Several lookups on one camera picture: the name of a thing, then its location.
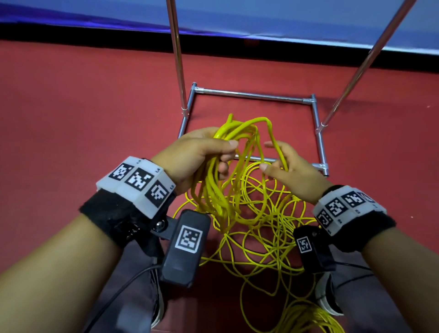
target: hand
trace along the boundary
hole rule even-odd
[[[288,172],[281,169],[282,163],[279,160],[272,165],[261,163],[259,168],[267,176],[277,179],[288,187],[298,198],[313,205],[317,204],[323,192],[330,188],[332,183],[300,157],[288,143],[278,141],[277,144],[287,160]],[[271,141],[265,142],[264,145],[273,148]]]
[[[229,165],[226,162],[235,157],[238,141],[214,139],[217,130],[218,127],[207,127],[187,133],[151,159],[153,163],[162,167],[176,184],[177,195],[191,188],[194,173],[207,155],[221,155],[219,178],[227,178]]]

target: blue wall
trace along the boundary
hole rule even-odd
[[[371,47],[402,0],[176,0],[182,33]],[[439,54],[439,0],[418,0],[387,49]],[[0,0],[0,22],[169,31],[166,0]]]

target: left hand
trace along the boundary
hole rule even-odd
[[[207,127],[187,133],[151,159],[176,184],[177,195],[191,188],[194,174],[207,155],[221,155],[219,178],[226,179],[229,173],[227,161],[235,157],[238,141],[214,139],[217,130],[218,127]]]

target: cable coil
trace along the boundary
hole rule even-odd
[[[320,327],[324,332],[344,333],[343,328],[330,314],[307,300],[313,294],[316,284],[315,278],[312,288],[305,296],[298,297],[291,291],[293,276],[304,272],[303,267],[292,267],[288,258],[288,254],[296,246],[293,231],[300,225],[316,222],[316,219],[314,217],[305,217],[306,203],[291,194],[283,185],[281,189],[277,189],[278,183],[276,180],[274,180],[273,188],[267,188],[264,175],[262,175],[260,181],[252,177],[251,174],[259,169],[258,165],[264,162],[264,155],[259,142],[259,131],[255,125],[258,122],[266,122],[273,147],[279,154],[285,169],[288,170],[282,151],[273,136],[272,123],[266,117],[240,122],[234,120],[233,114],[230,114],[226,123],[219,128],[214,137],[224,140],[246,140],[243,151],[239,152],[237,150],[239,160],[236,166],[230,172],[228,179],[220,181],[218,177],[220,157],[214,156],[206,160],[195,174],[192,187],[186,193],[186,202],[177,209],[174,217],[187,204],[194,205],[197,211],[209,213],[212,216],[213,227],[223,233],[223,238],[218,249],[211,256],[202,257],[204,261],[200,263],[200,266],[209,261],[222,263],[232,275],[244,280],[240,291],[240,305],[244,320],[252,330],[263,333],[255,328],[245,315],[242,300],[245,286],[250,285],[269,296],[275,296],[282,285],[287,291],[287,296],[281,318],[273,329],[264,333],[301,333],[314,326]],[[259,151],[261,162],[250,163],[250,155],[255,149]],[[263,199],[251,199],[250,195],[252,193],[262,195]],[[302,203],[303,208],[300,215],[295,217],[298,203]],[[241,215],[240,207],[243,205],[255,214],[254,218],[246,219]],[[291,209],[290,214],[286,213],[288,208]],[[236,222],[247,225],[248,230],[232,231],[231,229]],[[271,230],[271,239],[262,235],[262,228]],[[247,249],[245,242],[250,238],[257,240],[263,246],[265,252],[259,253]],[[247,261],[235,261],[232,246],[242,250]],[[223,248],[230,251],[230,260],[223,258]],[[251,265],[254,268],[250,273],[244,274],[237,267],[241,265],[247,267]],[[258,287],[251,281],[251,277],[266,269],[277,271],[274,291]]]

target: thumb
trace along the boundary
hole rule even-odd
[[[236,140],[223,140],[223,139],[199,139],[198,147],[203,155],[209,154],[229,154],[234,152],[238,147],[238,141]]]
[[[267,163],[259,164],[259,168],[265,173],[267,176],[270,176],[274,179],[277,179],[281,183],[285,185],[285,181],[287,180],[288,173],[280,168],[276,168],[273,165],[269,165]]]

